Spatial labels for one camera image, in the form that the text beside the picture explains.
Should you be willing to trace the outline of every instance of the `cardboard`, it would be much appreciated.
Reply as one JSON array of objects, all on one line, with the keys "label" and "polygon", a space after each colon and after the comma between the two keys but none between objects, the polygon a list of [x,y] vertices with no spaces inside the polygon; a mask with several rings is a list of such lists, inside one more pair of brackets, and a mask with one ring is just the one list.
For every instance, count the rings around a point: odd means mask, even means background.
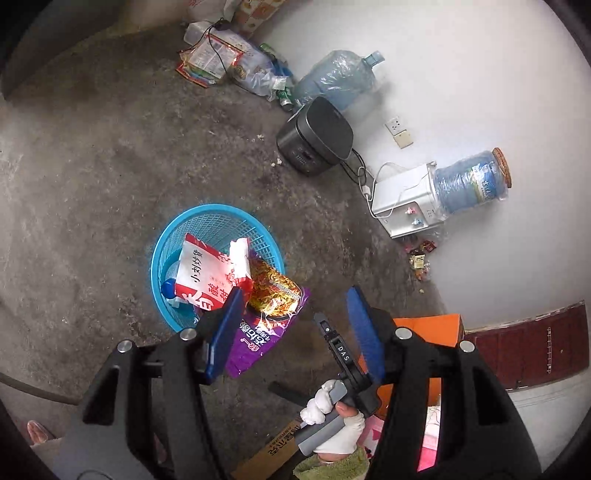
[{"label": "cardboard", "polygon": [[267,480],[298,451],[294,433],[300,421],[289,423],[279,434],[259,450],[250,460],[232,472],[235,480]]}]

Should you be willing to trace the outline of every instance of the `black rice cooker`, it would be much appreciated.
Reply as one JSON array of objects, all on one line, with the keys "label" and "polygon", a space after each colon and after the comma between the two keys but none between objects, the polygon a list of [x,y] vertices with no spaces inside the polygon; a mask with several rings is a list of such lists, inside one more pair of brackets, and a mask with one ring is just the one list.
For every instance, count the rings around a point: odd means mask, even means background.
[{"label": "black rice cooker", "polygon": [[324,97],[300,109],[277,134],[277,148],[296,170],[313,177],[349,158],[353,129]]}]

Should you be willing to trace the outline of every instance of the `glove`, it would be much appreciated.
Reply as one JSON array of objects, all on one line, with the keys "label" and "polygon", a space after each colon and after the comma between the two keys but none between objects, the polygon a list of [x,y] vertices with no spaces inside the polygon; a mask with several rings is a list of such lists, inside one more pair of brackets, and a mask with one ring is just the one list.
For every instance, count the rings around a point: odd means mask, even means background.
[{"label": "glove", "polygon": [[[330,401],[330,391],[334,388],[336,380],[328,380],[316,392],[314,398],[308,401],[308,405],[300,412],[302,421],[308,425],[324,423],[325,415],[333,409]],[[357,449],[357,440],[365,428],[365,418],[356,408],[349,407],[342,402],[335,405],[339,415],[345,418],[345,426],[331,439],[324,442],[314,450],[316,453],[335,453],[350,455]]]}]

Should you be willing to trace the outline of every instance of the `wall socket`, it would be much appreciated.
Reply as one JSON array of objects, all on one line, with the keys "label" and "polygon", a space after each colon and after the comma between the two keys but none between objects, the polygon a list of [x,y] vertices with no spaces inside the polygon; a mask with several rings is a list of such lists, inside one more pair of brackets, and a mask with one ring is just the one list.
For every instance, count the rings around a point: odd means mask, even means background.
[{"label": "wall socket", "polygon": [[406,128],[402,126],[402,123],[400,122],[400,118],[397,116],[388,120],[384,125],[386,125],[386,128],[392,134],[392,136],[398,135],[400,132],[403,132],[406,130]]}]

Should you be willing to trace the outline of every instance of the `concrete floor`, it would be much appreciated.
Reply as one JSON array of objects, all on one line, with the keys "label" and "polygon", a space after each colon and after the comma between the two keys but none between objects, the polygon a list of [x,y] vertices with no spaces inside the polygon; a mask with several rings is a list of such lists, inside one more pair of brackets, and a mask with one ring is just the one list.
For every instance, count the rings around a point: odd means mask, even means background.
[{"label": "concrete floor", "polygon": [[[174,71],[181,38],[167,27],[87,42],[0,100],[0,371],[81,396],[118,340],[171,334],[148,284],[169,221],[202,203],[244,209],[268,226],[311,299],[254,368],[204,389],[231,470],[297,415],[267,393],[270,381],[312,392],[336,373],[313,312],[351,339],[344,295],[353,283],[393,316],[440,306],[341,169],[307,179],[271,166],[287,119],[277,104],[230,85],[205,90]],[[21,424],[65,432],[71,407],[7,387],[0,397]]]}]

